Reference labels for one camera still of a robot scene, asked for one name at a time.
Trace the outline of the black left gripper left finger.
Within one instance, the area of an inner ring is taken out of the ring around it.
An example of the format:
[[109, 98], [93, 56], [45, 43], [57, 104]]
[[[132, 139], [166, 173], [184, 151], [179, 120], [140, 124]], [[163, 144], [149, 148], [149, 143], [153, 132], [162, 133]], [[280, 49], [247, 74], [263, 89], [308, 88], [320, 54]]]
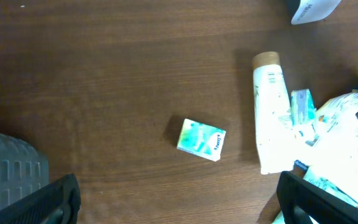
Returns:
[[76, 224], [80, 206], [77, 179], [74, 174], [67, 174], [0, 210], [0, 223]]

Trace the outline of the cream snack bag blue label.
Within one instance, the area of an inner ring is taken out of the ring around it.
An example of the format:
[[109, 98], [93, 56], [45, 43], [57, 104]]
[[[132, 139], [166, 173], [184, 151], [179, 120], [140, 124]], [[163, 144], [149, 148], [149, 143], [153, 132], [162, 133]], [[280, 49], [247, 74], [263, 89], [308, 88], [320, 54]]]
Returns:
[[295, 164], [304, 179], [358, 207], [358, 86], [316, 108], [309, 124], [294, 126]]

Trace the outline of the white tube with gold cap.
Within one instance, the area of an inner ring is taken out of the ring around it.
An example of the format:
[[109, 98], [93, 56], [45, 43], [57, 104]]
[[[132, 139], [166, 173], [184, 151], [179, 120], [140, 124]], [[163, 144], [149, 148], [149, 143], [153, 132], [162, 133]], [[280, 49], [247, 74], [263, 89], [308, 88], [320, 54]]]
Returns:
[[277, 52], [252, 59], [255, 141], [263, 175], [292, 170], [295, 135], [290, 99]]

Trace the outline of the green tissue pack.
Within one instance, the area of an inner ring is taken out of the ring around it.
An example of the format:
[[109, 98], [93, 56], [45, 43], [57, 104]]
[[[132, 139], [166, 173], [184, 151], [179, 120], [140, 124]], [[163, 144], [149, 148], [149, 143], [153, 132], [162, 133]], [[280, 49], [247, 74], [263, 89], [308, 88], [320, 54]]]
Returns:
[[184, 119], [177, 149], [216, 162], [221, 158], [225, 136], [223, 129]]
[[293, 90], [290, 96], [291, 120], [294, 126], [309, 124], [316, 118], [316, 108], [309, 89]]

